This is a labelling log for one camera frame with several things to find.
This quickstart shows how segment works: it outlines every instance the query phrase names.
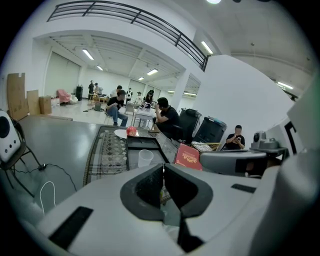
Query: blue jeans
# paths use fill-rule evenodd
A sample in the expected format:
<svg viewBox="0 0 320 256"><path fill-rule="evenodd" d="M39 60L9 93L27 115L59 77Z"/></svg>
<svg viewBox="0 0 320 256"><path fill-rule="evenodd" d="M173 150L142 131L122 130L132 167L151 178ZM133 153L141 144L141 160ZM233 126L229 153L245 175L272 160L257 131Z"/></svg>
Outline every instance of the blue jeans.
<svg viewBox="0 0 320 256"><path fill-rule="evenodd" d="M118 118L121 119L122 122L120 126L126 127L128 117L125 114L119 113L116 106L112 106L111 108L109 108L106 113L113 118L114 123L118 123Z"/></svg>

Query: red fruit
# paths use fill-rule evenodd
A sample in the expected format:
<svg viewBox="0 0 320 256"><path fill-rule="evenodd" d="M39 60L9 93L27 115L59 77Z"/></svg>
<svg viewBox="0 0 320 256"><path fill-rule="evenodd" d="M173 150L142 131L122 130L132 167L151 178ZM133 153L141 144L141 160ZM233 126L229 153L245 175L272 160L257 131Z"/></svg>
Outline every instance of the red fruit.
<svg viewBox="0 0 320 256"><path fill-rule="evenodd" d="M129 136L136 136L137 134L137 129L133 126L129 126L127 129L126 129L126 135L129 135Z"/></svg>

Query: white floor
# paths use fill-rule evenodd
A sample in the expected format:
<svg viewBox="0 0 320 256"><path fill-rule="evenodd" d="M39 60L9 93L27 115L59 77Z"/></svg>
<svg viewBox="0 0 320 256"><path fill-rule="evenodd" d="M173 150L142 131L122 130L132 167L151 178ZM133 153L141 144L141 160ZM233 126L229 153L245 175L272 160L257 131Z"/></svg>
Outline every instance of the white floor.
<svg viewBox="0 0 320 256"><path fill-rule="evenodd" d="M81 101L78 101L77 104L74 105L66 105L66 106L54 106L52 108L52 114L51 116L57 116L57 117L64 117L64 118L72 118L73 121L78 122L85 122L90 124L101 124L101 125L113 125L113 119L112 118L106 118L106 115L103 111L98 112L92 109L93 105L88 105L88 100L83 98ZM106 107L106 103L101 104L101 108ZM120 108L119 112L124 114L126 110L126 106ZM128 121L126 123L126 126L131 126L133 113L127 112L126 115L128 116ZM136 120L135 127L139 125L139 120ZM148 125L149 129L152 127L152 122L149 122Z"/></svg>

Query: book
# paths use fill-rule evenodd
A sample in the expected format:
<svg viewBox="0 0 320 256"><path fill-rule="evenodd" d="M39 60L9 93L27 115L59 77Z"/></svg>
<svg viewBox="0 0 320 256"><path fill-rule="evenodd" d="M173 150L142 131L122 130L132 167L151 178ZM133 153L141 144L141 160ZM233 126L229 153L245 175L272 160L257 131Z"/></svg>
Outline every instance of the book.
<svg viewBox="0 0 320 256"><path fill-rule="evenodd" d="M202 171L202 165L199 162L199 156L200 153L195 148L180 144L174 163L184 167Z"/></svg>

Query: translucent cup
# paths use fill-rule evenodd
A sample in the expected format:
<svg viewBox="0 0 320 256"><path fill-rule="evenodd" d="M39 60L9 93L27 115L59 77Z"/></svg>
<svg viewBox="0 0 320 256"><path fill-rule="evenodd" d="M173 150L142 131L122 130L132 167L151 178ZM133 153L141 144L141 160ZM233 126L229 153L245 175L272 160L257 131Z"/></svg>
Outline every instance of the translucent cup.
<svg viewBox="0 0 320 256"><path fill-rule="evenodd" d="M152 159L154 158L154 153L149 150L143 149L139 152L138 167L144 167L150 165Z"/></svg>

